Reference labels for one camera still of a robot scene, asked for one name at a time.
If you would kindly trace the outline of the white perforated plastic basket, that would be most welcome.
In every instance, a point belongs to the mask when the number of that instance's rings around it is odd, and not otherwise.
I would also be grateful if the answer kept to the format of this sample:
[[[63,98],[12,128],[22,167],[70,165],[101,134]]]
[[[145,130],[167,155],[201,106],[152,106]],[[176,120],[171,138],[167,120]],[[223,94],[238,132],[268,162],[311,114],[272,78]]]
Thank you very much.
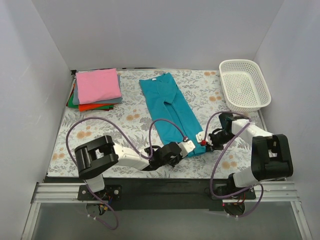
[[[234,112],[254,112],[268,106],[272,97],[257,63],[229,59],[219,64],[220,82],[227,107]]]

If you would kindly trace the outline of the aluminium front frame rail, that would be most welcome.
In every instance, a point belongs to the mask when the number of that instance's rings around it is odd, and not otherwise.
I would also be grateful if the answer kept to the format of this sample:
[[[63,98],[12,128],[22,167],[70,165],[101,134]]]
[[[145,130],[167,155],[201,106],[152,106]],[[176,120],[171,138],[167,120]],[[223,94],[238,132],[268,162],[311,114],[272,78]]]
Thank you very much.
[[[22,233],[22,240],[32,238],[42,203],[95,204],[97,200],[77,200],[81,183],[38,183],[31,200],[31,207]],[[292,181],[269,181],[263,183],[262,202],[290,202],[304,240],[312,235],[302,210],[299,194]]]

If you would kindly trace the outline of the green folded t-shirt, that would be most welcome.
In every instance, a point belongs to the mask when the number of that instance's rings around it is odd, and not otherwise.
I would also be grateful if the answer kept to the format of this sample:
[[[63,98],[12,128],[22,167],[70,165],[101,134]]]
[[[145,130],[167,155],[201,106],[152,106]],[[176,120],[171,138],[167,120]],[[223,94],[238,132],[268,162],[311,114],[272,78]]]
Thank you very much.
[[[66,106],[67,106],[68,108],[71,108],[71,109],[78,109],[79,106],[76,105],[76,104],[74,104],[74,103],[73,103],[73,100],[74,100],[74,94],[72,94],[72,95],[69,97]]]

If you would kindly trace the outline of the red folded t-shirt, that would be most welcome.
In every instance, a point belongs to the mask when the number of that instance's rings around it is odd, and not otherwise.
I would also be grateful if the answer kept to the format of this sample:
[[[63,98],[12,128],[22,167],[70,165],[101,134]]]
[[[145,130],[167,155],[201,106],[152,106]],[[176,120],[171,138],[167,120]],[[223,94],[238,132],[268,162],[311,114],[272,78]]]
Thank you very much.
[[[80,101],[78,96],[78,87],[77,87],[77,84],[74,83],[70,96],[67,100],[66,106],[71,109],[78,109],[79,104],[80,104]]]

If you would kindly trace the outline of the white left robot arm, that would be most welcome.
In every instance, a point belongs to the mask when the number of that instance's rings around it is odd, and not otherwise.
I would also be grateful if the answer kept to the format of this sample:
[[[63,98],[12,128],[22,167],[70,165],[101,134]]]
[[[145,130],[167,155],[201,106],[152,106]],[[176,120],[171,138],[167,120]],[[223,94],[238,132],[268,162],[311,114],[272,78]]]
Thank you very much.
[[[113,142],[109,135],[99,137],[75,148],[78,176],[88,184],[89,194],[101,200],[107,193],[103,173],[109,168],[117,165],[155,171],[165,165],[174,167],[188,155],[182,142],[170,142],[162,147],[154,145],[143,152],[151,158],[145,159],[141,152]]]

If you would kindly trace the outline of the floral patterned table mat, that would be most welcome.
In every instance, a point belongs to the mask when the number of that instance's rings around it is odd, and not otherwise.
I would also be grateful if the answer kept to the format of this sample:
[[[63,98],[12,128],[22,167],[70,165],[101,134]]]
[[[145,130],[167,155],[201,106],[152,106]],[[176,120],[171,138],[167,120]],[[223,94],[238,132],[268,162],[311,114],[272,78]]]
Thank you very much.
[[[52,158],[47,170],[49,178],[76,178],[78,169],[72,157],[75,147],[103,135],[109,135],[119,145],[144,149],[149,144],[161,145],[161,140],[151,126],[145,97],[139,80],[147,80],[164,74],[163,69],[120,70],[122,103],[110,111],[90,110],[80,112],[66,108],[60,125]],[[220,73],[212,70],[172,69],[170,71],[187,103],[203,129],[213,131],[220,126],[215,112],[227,110]],[[219,151],[183,159],[155,171],[139,171],[132,167],[113,166],[103,175],[106,178],[186,178],[208,179],[211,176],[224,179],[250,165],[251,148],[237,138],[220,162]]]

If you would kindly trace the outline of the pink folded t-shirt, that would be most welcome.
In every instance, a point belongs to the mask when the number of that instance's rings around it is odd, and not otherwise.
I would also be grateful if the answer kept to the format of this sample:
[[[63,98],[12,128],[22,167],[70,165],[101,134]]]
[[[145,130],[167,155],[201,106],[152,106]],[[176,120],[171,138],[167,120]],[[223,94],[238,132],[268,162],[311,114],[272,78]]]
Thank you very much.
[[[81,105],[122,97],[115,68],[76,73]]]

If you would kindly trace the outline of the teal t-shirt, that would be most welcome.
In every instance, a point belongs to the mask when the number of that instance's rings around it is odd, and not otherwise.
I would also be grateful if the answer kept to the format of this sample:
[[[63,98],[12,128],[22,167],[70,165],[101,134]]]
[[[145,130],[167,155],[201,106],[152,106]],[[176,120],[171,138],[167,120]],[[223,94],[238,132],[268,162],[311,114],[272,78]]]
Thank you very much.
[[[195,114],[187,103],[177,83],[170,73],[139,80],[151,119],[167,119],[175,123],[184,136],[192,140],[195,149],[189,157],[202,155],[206,148],[197,142],[196,135],[203,131]]]

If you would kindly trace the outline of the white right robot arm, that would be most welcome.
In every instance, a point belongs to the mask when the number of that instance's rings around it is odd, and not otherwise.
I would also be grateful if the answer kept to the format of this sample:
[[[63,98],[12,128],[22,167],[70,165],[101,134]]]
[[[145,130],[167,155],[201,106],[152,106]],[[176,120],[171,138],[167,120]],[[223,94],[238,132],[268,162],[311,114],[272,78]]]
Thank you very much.
[[[220,151],[219,163],[230,145],[241,138],[251,146],[250,166],[226,179],[225,194],[214,192],[214,179],[209,180],[209,192],[217,199],[237,199],[250,188],[264,181],[291,177],[294,166],[288,138],[284,134],[273,134],[257,127],[244,114],[232,111],[218,111],[221,127],[206,133],[208,140],[202,143],[212,151]]]

